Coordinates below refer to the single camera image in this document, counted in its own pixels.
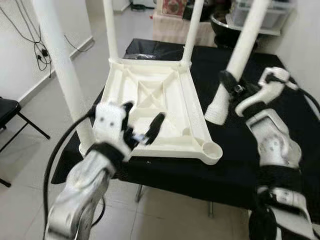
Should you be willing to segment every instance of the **black fabric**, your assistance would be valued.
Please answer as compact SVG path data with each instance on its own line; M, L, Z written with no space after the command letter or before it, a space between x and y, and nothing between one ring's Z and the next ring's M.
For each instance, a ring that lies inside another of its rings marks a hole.
M245 120L249 120L257 113L261 112L262 110L266 109L267 105L263 101L256 102L255 104L247 107L245 110L243 110L243 118Z
M237 95L237 92L235 90L239 83L230 72L228 72L227 70L223 70L219 72L218 78L220 83L224 86L225 90L227 90L230 95Z
M115 147L111 146L110 144L106 143L106 142L102 142L102 143L96 143L93 144L87 151L87 154L92 151L95 150L99 153L101 153L102 155L104 155L107 159L110 160L110 162L113 164L116 173L114 174L114 178L120 178L121 176L119 175L119 173L121 173L122 170L122 162L124 160L124 154L122 152L120 152L118 149L116 149Z
M276 240L277 225L276 217L272 211L261 208L260 211L252 211L249 218L250 240Z
M196 46L192 54L191 74L203 112L219 86L218 73L227 67L231 51ZM134 39L126 55L146 54L158 60L177 61L183 45ZM243 77L257 83L266 67L284 67L275 55L255 53ZM302 192L314 221L320 222L320 123L303 94L285 89L270 105L290 129L291 138L303 153L301 160ZM196 159L132 157L124 164L123 181L172 191L206 201L251 209L259 171L257 143L244 121L230 112L224 126L206 122L212 139L223 149L223 157L213 165ZM53 183L65 181L66 173L82 158L75 134L62 152Z
M258 173L258 185L301 193L301 173L299 169L286 166L262 166Z
M281 240L312 240L306 236L296 234L286 229L281 230Z
M17 101L0 98L0 128L4 127L20 110L21 106Z

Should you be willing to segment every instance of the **black cable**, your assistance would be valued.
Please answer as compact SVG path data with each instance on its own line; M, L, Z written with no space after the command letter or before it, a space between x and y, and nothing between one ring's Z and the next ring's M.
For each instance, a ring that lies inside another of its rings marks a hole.
M78 49L77 47L75 47L75 45L73 45L73 44L70 42L70 40L67 38L66 35L64 35L64 37L65 37L65 39L67 40L67 42L71 45L71 47L73 47L74 49L78 50L80 53L85 53L85 52L87 52L87 51L90 50L90 49L95 45L95 43L96 43L96 41L93 40L92 45L89 46L86 50L80 50L80 49Z
M34 43L31 39L28 39L27 37L25 37L17 28L17 26L15 25L15 23L10 19L10 17L6 14L6 12L3 10L3 8L0 6L0 10L3 13L3 15L6 17L6 19L8 19L8 21L12 24L12 26L15 28L15 30L18 32L18 34L25 40L27 40L28 42Z
M317 102L317 100L306 90L303 90L302 88L299 88L299 91L302 92L310 101L314 104L318 112L320 113L320 104Z
M84 116L79 118L77 121L75 121L67 130L66 132L62 135L58 143L55 145L51 156L49 158L48 164L46 166L45 172L44 172L44 180L43 180L43 211L44 211L44 232L43 232L43 237L45 235L46 231L46 225L48 223L48 214L49 214L49 204L48 204L48 185L49 185L49 178L50 178L50 172L52 169L52 166L54 164L54 160L56 158L56 155L61 148L62 144L64 141L67 139L67 137L70 135L70 133L78 126L81 122L83 122L86 118L90 117L93 115L93 109L91 109L88 113L86 113Z
M30 30L29 24L28 24L28 22L27 22L27 20L26 20L26 18L25 18L25 16L24 16L24 14L22 13L22 10L21 10L21 7L20 7L18 1L15 0L15 3L16 3L16 5L17 5L17 7L18 7L18 10L19 10L19 12L20 12L21 17L23 18L23 21L24 21L26 27L27 27L28 30L29 30L29 33L30 33L30 35L31 35L31 38L32 38L33 42L36 42L36 40L35 40L32 32L31 32L31 30Z
M38 38L40 39L39 42L41 42L40 27L39 27L39 33L38 33L37 30L36 30L36 27L35 27L34 23L31 21L31 17L30 17L29 14L28 14L28 11L27 11L27 9L26 9L26 7L25 7L24 2L23 2L22 0L20 0L20 3L21 3L21 5L22 5L22 8L23 8L23 10L24 10L24 12L25 12L26 17L28 18L29 22L31 23L31 25L32 25L32 27L33 27L33 30L35 31L36 35L37 35Z
M8 19L8 21L11 23L11 25L15 28L15 30L18 32L18 34L19 34L23 39L25 39L26 41L28 41L28 42L30 42L30 43L33 44L33 51L34 51L35 59L36 59L37 66L38 66L39 70L40 70L40 71L44 71L44 70L46 70L47 67L49 66L49 67L50 67L50 69L49 69L49 78L51 78L52 60L51 60L51 57L50 57L50 54L49 54L48 49L46 48L46 46L45 46L44 43L42 42L41 30L40 30L40 28L39 28L39 33L37 32L36 27L35 27L34 23L32 22L32 20L31 20L29 14L28 14L28 12L27 12L27 9L26 9L24 3L22 2L22 0L20 0L20 2L21 2L22 8L23 8L23 10L24 10L24 12L25 12L28 20L30 21L30 23L31 23L34 31L36 32L36 34L37 34L38 37L39 37L39 40L38 40L38 41L35 40L34 35L33 35L32 31L31 31L30 26L29 26L29 23L27 22L26 17L24 16L24 13L23 13L23 11L22 11L22 9L21 9L21 7L20 7L20 4L18 3L17 0L15 0L15 3L16 3L16 5L17 5L17 8L18 8L18 10L19 10L19 13L20 13L21 17L23 18L23 21L24 21L24 23L25 23L25 25L26 25L26 27L27 27L27 29L28 29L28 31L29 31L32 39L27 38L26 36L24 36L24 35L21 33L21 31L18 29L18 27L16 26L16 24L10 19L10 17L7 15L7 13L3 10L3 8L2 8L1 6L0 6L0 10L1 10L1 12L3 13L3 15Z
M92 223L91 228L93 228L95 225L97 225L100 222L100 220L102 219L102 217L105 214L105 211L106 211L106 200L105 200L105 197L103 196L102 197L102 210L101 210L101 213L100 213L99 217L94 221L94 223Z

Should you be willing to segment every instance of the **table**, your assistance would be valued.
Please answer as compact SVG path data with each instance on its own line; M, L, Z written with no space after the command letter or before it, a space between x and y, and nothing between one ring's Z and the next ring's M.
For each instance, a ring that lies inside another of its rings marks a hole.
M198 98L205 111L218 88L218 72L224 70L231 56L228 49L196 46L191 74ZM134 39L126 50L132 54L154 55L157 60L180 60L183 45ZM255 53L243 77L256 83L265 67L284 67L275 55ZM281 98L270 104L290 130L303 153L300 162L302 188L314 222L320 222L320 122L300 92L285 89ZM223 157L213 166L197 159L132 157L120 173L122 181L159 188L205 201L250 209L257 183L259 155L255 138L241 118L230 113L224 126L207 122L213 141L223 149ZM82 158L75 133L64 148L52 183L65 181L69 170Z

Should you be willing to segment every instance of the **floor tile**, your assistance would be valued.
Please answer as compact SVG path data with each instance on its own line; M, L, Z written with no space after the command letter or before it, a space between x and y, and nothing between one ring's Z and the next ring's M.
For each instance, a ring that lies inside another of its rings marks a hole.
M25 240L42 240L44 233L44 211L43 206L39 209L35 219L30 228L24 235Z
M138 213L179 223L180 228L195 227L200 235L209 232L221 238L232 238L230 209L214 204L214 218L208 217L208 203L188 196L145 187L138 205Z
M22 239L42 205L42 193L20 185L0 191L0 239Z
M234 240L249 240L249 213L247 209L228 206Z
M132 240L232 240L231 233L222 232L213 219L208 218L205 224L192 216L187 221L185 218L172 220L137 213Z
M11 137L14 134L10 130L3 132L0 138L0 146L5 144L7 136ZM39 136L19 134L0 153L0 177L12 182L34 159L43 141Z
M137 184L111 180L105 194L106 204L114 208L125 208L135 212L138 207L135 202L137 189Z
M97 208L95 219L100 211ZM92 229L90 240L130 240L136 212L107 206L101 221Z

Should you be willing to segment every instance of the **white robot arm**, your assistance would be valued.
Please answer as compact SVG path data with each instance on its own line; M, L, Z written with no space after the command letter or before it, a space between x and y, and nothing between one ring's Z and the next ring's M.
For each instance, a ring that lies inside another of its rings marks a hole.
M230 73L220 75L221 83L236 103L236 114L246 119L257 141L260 156L255 208L249 221L251 240L316 239L302 194L301 148L290 138L289 129L277 112L267 108L285 86L299 89L289 78L286 70L267 67L258 82L260 90L252 94Z
M157 137L165 115L159 113L146 134L136 135L128 127L132 107L130 102L122 106L97 105L93 126L96 143L68 174L65 188L49 211L45 240L89 239L95 209L109 180L139 143L149 145Z

